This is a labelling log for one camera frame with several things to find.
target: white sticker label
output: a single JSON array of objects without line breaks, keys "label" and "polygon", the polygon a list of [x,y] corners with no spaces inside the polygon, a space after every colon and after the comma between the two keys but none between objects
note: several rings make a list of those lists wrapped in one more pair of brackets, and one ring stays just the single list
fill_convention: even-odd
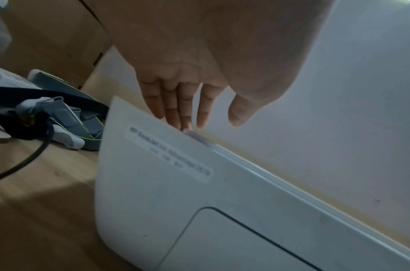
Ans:
[{"label": "white sticker label", "polygon": [[125,133],[125,137],[144,150],[202,183],[209,182],[214,174],[212,168],[207,167],[137,126],[130,125]]}]

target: finger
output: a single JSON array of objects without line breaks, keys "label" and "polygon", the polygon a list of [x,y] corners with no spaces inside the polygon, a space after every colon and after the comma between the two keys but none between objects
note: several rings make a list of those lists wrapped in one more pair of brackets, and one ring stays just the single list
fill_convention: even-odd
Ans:
[{"label": "finger", "polygon": [[137,72],[137,80],[147,107],[156,118],[162,119],[165,116],[165,110],[159,79],[155,76]]},{"label": "finger", "polygon": [[229,107],[229,122],[234,127],[240,127],[256,114],[260,108],[262,106],[236,95]]},{"label": "finger", "polygon": [[162,80],[162,100],[165,108],[165,118],[169,125],[177,129],[181,129],[180,114],[178,113],[178,98],[177,98],[178,81]]},{"label": "finger", "polygon": [[215,87],[209,84],[204,84],[201,89],[201,99],[199,100],[199,108],[197,110],[196,125],[198,128],[204,128],[209,120],[209,114],[213,109],[215,99],[223,93],[226,87]]},{"label": "finger", "polygon": [[193,96],[198,88],[198,83],[180,83],[178,85],[178,112],[181,119],[181,131],[192,129]]}]

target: brown cardboard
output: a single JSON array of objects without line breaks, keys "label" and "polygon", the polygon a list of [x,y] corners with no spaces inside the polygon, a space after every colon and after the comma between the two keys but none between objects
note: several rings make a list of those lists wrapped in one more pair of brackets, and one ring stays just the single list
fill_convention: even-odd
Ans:
[{"label": "brown cardboard", "polygon": [[0,67],[22,76],[39,69],[82,86],[111,46],[78,0],[10,0],[0,14],[13,38]]}]

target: hand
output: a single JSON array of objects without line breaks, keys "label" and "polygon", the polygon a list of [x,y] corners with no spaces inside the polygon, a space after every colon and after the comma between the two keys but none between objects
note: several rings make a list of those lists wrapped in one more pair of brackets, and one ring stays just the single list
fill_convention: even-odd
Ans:
[{"label": "hand", "polygon": [[157,118],[192,127],[192,100],[203,83],[203,128],[227,86],[228,117],[243,125],[295,80],[331,0],[95,0],[115,46],[135,68]]}]

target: white printer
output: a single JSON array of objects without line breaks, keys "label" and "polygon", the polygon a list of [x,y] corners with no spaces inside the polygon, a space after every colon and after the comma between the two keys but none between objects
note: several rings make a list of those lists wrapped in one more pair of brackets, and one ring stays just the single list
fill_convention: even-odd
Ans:
[{"label": "white printer", "polygon": [[409,249],[118,98],[95,200],[104,242],[145,271],[410,271]]}]

